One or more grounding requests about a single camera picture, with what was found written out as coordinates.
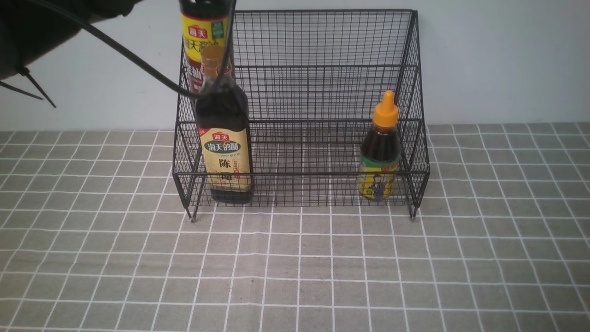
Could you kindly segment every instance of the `black shelf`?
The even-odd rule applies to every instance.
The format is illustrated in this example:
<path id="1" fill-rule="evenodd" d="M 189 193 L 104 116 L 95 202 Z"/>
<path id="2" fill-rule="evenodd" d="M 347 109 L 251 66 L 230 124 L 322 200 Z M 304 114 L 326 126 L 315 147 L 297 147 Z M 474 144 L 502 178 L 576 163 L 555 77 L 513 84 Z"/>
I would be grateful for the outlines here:
<path id="1" fill-rule="evenodd" d="M 250 108 L 249 206 L 407 205 L 415 217 L 430 175 L 416 11 L 239 11 L 234 64 Z M 402 155 L 394 191 L 374 202 L 358 193 L 359 147 L 385 90 Z M 193 105 L 178 97 L 172 173 L 190 217 L 225 205 L 208 190 Z"/>

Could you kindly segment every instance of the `orange cap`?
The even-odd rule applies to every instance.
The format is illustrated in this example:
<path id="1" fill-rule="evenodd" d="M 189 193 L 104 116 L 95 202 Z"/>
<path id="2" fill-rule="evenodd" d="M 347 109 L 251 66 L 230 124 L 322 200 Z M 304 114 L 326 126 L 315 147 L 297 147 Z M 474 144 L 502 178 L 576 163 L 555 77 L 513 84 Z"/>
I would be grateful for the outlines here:
<path id="1" fill-rule="evenodd" d="M 399 109 L 394 102 L 394 92 L 387 90 L 383 100 L 375 106 L 373 123 L 381 128 L 393 128 L 398 124 Z"/>

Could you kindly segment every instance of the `basket leg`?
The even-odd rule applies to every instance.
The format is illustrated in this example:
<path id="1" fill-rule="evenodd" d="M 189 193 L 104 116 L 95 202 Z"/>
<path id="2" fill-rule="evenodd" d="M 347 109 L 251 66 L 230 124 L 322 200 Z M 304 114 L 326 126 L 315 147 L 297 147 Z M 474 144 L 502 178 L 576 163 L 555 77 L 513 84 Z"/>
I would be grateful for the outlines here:
<path id="1" fill-rule="evenodd" d="M 418 207 L 414 205 L 408 205 L 409 210 L 409 219 L 410 221 L 416 221 L 416 213 L 418 212 Z"/>
<path id="2" fill-rule="evenodd" d="M 199 186 L 199 193 L 196 196 L 196 203 L 195 203 L 195 210 L 192 213 L 191 223 L 196 223 L 196 213 L 199 211 L 199 203 L 201 202 L 201 197 L 203 196 L 203 190 L 205 190 L 205 182 L 207 181 L 206 177 L 203 177 L 201 181 L 201 185 Z"/>

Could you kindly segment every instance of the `black wire basket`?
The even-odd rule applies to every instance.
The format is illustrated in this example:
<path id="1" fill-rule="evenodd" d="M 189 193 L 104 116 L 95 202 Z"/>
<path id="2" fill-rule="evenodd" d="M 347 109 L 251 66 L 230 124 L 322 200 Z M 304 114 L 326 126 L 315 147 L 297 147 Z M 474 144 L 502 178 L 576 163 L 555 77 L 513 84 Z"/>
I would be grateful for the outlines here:
<path id="1" fill-rule="evenodd" d="M 430 175 L 417 11 L 238 11 L 233 36 L 249 101 L 247 206 L 406 205 L 415 217 Z M 370 201 L 359 194 L 359 148 L 386 90 L 399 106 L 401 158 L 391 195 Z M 205 170 L 194 102 L 178 96 L 172 172 L 193 221 L 199 206 L 226 205 L 209 189 L 221 174 Z"/>

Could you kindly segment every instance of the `bottle label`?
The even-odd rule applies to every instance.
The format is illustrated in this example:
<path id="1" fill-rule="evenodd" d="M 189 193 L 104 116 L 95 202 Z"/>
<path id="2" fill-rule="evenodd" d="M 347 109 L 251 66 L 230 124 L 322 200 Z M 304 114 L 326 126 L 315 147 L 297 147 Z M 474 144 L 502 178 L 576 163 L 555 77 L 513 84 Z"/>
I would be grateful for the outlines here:
<path id="1" fill-rule="evenodd" d="M 203 85 L 201 51 L 211 45 L 225 45 L 228 16 L 216 19 L 194 18 L 182 14 L 182 41 L 189 63 L 191 89 L 200 92 Z"/>
<path id="2" fill-rule="evenodd" d="M 209 176 L 213 188 L 248 191 L 251 187 L 250 176 L 240 175 L 250 172 L 246 130 L 235 132 L 221 128 L 199 128 L 199 136 L 207 173 L 226 173 Z"/>
<path id="3" fill-rule="evenodd" d="M 399 168 L 399 157 L 393 161 L 375 162 L 360 156 L 360 172 L 375 172 L 375 174 L 359 175 L 359 192 L 370 200 L 381 201 L 391 195 L 395 176 L 391 173 Z"/>

